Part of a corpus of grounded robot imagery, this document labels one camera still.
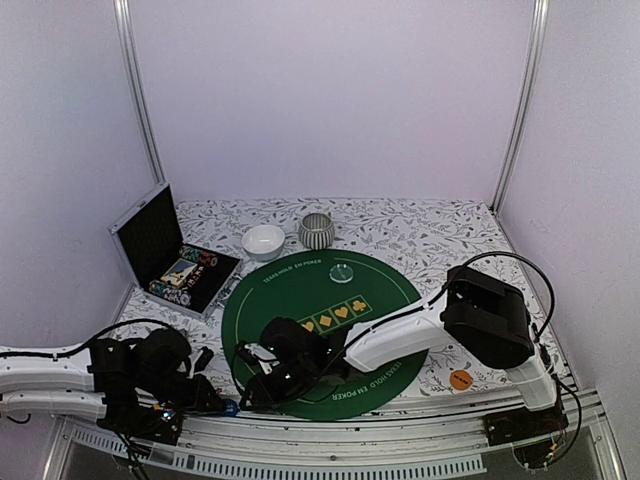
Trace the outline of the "blue small blind button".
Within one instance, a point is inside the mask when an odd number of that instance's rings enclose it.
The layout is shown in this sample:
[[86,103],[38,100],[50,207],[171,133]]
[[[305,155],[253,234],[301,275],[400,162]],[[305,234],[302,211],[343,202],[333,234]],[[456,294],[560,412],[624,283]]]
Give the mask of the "blue small blind button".
[[235,417],[238,414],[239,407],[238,404],[232,399],[224,399],[224,411],[222,413],[223,416],[227,417]]

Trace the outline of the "clear acrylic dealer button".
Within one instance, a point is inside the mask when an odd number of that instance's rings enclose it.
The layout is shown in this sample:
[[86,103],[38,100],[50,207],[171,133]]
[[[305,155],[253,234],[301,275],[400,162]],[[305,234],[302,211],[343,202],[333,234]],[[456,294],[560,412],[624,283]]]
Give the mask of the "clear acrylic dealer button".
[[354,278],[354,270],[349,264],[337,263],[330,268],[329,278],[338,284],[349,283]]

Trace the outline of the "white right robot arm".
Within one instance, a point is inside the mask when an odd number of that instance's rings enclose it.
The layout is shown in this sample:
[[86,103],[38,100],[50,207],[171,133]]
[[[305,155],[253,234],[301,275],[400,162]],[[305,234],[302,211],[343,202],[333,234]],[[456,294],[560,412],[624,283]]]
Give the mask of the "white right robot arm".
[[235,354],[258,371],[239,388],[240,407],[268,411],[302,399],[322,382],[345,383],[402,358],[451,341],[483,365],[505,372],[524,407],[517,427],[537,436],[561,407],[562,382],[516,287],[473,269],[474,256],[447,273],[429,300],[378,319],[315,333],[290,318],[271,320],[258,341]]

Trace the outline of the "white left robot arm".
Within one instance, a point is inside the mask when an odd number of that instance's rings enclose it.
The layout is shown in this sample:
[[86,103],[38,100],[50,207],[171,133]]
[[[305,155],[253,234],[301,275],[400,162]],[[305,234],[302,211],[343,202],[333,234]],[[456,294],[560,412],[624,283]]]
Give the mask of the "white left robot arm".
[[193,358],[187,336],[159,320],[144,336],[116,339],[109,326],[58,349],[1,350],[3,414],[51,413],[117,425],[128,434],[182,414],[220,414],[224,400]]

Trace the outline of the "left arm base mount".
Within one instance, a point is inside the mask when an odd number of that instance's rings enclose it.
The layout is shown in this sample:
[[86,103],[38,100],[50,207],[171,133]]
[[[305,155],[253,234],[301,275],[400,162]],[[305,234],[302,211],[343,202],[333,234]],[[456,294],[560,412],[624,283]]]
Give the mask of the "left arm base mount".
[[173,410],[142,405],[108,405],[98,427],[123,437],[175,446],[182,432],[184,417]]

